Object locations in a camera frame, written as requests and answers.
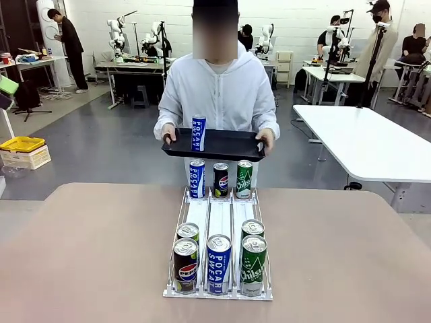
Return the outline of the person's right hand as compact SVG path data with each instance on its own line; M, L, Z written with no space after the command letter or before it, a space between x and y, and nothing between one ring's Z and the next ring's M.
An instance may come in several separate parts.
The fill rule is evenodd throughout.
M162 139L168 145L176 142L176 128L172 123L168 122L162 127Z

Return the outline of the person's left hand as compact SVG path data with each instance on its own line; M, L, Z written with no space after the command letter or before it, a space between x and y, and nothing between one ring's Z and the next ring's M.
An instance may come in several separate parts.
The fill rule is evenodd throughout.
M275 135L270 128L261 129L257 133L255 139L264 142L266 154L269 154L272 151L275 142Z

